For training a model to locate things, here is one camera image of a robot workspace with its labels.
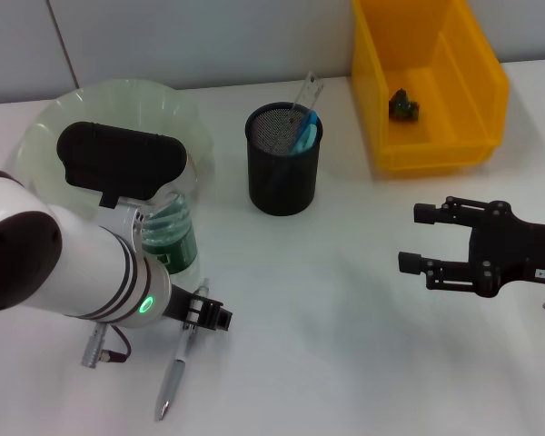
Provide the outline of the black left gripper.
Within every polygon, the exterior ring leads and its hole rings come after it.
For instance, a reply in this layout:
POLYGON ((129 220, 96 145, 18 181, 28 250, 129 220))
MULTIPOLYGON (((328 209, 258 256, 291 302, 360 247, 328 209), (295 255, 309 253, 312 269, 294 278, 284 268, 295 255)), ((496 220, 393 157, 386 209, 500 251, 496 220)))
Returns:
MULTIPOLYGON (((193 293, 173 284, 169 302, 167 303, 163 317, 182 322, 182 329, 193 328, 193 310, 191 308, 193 293)), ((212 331, 228 331, 233 314, 223 307, 221 302, 213 299, 197 297, 201 303, 198 312, 196 326, 212 331)))

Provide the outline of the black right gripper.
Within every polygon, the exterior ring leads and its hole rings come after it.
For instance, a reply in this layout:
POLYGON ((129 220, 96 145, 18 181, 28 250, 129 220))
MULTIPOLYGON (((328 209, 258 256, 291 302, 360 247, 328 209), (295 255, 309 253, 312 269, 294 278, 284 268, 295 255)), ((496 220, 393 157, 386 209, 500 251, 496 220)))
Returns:
POLYGON ((472 228, 469 263, 399 252, 400 272, 423 273, 428 290, 475 292, 480 297, 493 298, 510 282, 545 284, 545 224, 521 220, 509 203, 448 196, 440 207, 416 203, 413 220, 472 228))

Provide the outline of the silver ballpoint pen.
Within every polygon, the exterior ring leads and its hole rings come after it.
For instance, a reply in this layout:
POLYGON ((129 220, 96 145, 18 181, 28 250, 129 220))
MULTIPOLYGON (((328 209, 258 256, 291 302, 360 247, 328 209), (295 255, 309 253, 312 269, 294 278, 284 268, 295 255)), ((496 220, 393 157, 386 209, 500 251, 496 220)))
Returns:
POLYGON ((183 378, 187 354, 190 351, 195 334, 195 326, 189 323, 183 324, 174 357, 166 369, 162 387, 158 394, 154 411, 154 419, 156 421, 162 421, 173 405, 174 398, 183 378))

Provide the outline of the clear water bottle green label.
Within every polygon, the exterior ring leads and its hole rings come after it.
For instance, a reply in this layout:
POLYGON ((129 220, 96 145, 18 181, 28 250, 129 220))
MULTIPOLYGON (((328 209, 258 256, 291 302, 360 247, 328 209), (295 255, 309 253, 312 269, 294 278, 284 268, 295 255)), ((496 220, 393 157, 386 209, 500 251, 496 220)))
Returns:
POLYGON ((156 213, 144 217, 142 246, 170 275, 192 265, 198 254, 190 206, 184 195, 156 213))

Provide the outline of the green plastic wrapper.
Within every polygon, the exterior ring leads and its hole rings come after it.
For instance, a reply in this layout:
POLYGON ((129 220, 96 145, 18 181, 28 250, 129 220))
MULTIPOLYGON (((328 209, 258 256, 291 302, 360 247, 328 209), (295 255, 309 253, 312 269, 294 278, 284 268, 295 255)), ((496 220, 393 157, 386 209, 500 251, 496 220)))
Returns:
POLYGON ((388 102, 389 118, 395 121, 417 122, 420 115, 420 105, 412 101, 408 93, 400 88, 388 102))

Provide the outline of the blue scissors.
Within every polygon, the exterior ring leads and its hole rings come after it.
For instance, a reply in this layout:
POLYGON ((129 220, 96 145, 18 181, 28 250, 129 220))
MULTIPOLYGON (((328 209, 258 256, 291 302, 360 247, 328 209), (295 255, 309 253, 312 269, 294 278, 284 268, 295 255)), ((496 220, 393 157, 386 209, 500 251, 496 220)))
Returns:
POLYGON ((292 163, 288 158, 302 154, 314 145, 318 129, 318 115, 314 110, 304 113, 291 109, 285 116, 279 132, 275 135, 271 152, 284 160, 272 172, 266 185, 266 192, 272 193, 285 182, 289 176, 292 163))

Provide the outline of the clear plastic ruler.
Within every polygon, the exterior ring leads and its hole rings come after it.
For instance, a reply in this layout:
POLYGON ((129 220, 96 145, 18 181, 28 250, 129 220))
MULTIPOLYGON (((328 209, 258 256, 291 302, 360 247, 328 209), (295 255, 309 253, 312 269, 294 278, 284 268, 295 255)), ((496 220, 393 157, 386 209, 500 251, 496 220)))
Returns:
POLYGON ((303 81, 302 88, 298 93, 295 101, 292 103, 292 106, 290 107, 288 112, 282 117, 282 122, 291 109, 295 109, 303 113, 307 110, 314 110, 314 106, 320 94, 322 93, 323 87, 324 84, 322 80, 320 80, 312 72, 309 72, 307 77, 303 81))

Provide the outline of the black mesh pen holder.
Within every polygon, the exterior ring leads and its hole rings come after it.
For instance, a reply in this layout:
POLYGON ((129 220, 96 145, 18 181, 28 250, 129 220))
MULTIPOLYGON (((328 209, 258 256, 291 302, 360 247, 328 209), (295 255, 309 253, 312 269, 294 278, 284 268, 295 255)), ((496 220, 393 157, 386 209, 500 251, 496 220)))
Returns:
POLYGON ((301 120, 307 115, 302 105, 277 102, 258 108, 246 122, 249 195, 269 215, 295 215, 314 198, 323 126, 315 115, 309 130, 313 140, 298 147, 301 120))

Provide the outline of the pale green wavy glass plate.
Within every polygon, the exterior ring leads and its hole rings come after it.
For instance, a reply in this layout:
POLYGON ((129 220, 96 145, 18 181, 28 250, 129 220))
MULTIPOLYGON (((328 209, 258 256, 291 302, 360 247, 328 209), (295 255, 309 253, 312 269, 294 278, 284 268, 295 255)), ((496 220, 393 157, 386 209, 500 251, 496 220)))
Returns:
POLYGON ((86 86, 53 100, 26 128, 19 141, 13 176, 48 204, 61 205, 91 220, 101 194, 65 181, 56 144, 75 122, 171 136, 191 155, 197 182, 188 195, 195 203, 213 176, 213 138, 194 100, 182 91, 141 79, 113 79, 86 86))

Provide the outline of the yellow plastic bin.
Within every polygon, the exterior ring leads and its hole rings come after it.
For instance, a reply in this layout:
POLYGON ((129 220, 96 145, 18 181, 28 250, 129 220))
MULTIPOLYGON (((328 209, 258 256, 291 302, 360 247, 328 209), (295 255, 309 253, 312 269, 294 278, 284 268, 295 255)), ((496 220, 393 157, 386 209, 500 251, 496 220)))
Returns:
POLYGON ((352 0, 352 93, 372 164, 431 174, 486 161, 501 144, 509 80, 466 0, 352 0), (417 122, 389 118, 403 88, 417 122))

